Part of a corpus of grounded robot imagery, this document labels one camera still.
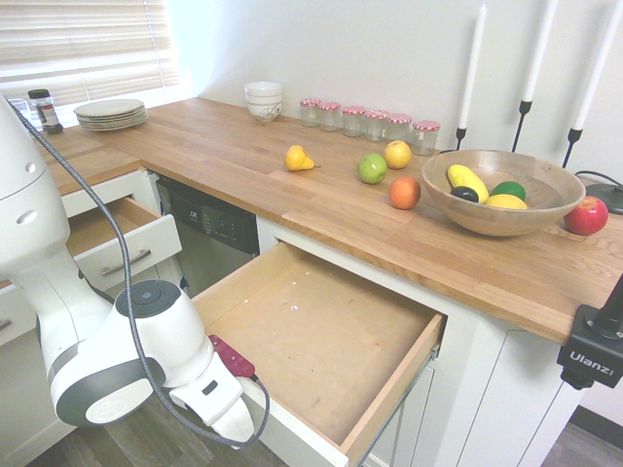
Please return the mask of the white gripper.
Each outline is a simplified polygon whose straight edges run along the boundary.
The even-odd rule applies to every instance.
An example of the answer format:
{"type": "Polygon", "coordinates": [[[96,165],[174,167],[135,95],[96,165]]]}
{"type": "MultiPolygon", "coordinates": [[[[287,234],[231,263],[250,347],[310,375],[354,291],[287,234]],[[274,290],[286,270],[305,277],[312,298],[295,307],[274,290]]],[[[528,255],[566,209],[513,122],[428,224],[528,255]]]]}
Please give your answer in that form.
{"type": "Polygon", "coordinates": [[[229,371],[208,371],[197,382],[172,389],[169,395],[220,436],[250,439],[254,424],[242,392],[241,384],[229,371]]]}

